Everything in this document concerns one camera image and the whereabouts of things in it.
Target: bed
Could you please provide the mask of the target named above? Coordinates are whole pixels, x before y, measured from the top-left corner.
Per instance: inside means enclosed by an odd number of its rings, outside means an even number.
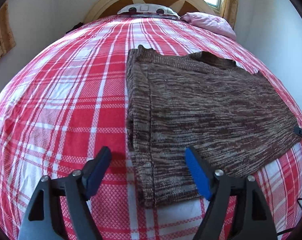
[[[41,176],[81,169],[109,146],[113,160],[88,206],[103,239],[191,239],[208,207],[205,199],[144,209],[137,202],[135,176],[126,144],[125,62],[142,44],[164,55],[209,51],[260,71],[296,116],[302,112],[283,84],[235,41],[168,19],[115,16],[132,3],[170,6],[214,14],[203,0],[99,0],[85,25],[39,53],[0,94],[0,227],[17,239],[30,197]],[[302,216],[302,141],[254,174],[271,209],[277,231],[294,227]],[[62,210],[70,239],[65,199]],[[230,230],[235,198],[229,202],[220,239]]]

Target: brown sweater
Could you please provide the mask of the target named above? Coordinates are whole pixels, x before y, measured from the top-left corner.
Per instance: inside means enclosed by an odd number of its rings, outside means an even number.
[[[184,160],[192,145],[212,167],[241,177],[279,158],[300,137],[296,118],[261,74],[208,52],[129,51],[128,146],[145,207],[198,197]]]

